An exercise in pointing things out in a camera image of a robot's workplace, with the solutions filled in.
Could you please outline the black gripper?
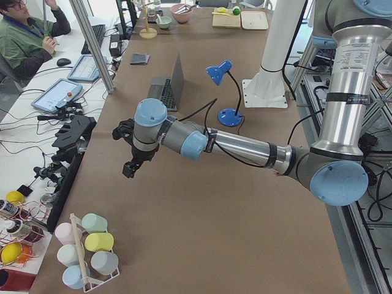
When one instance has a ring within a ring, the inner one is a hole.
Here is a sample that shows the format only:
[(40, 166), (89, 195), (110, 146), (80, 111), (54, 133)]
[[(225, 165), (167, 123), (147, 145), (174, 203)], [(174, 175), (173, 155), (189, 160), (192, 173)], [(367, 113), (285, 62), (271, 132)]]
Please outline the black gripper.
[(122, 169), (122, 174), (126, 178), (134, 178), (136, 172), (143, 163), (145, 161), (152, 161), (153, 158), (153, 151), (142, 151), (134, 145), (134, 126), (134, 120), (127, 119), (125, 121), (121, 121), (118, 127), (112, 131), (112, 137), (114, 140), (122, 138), (131, 145), (132, 160), (126, 162)]

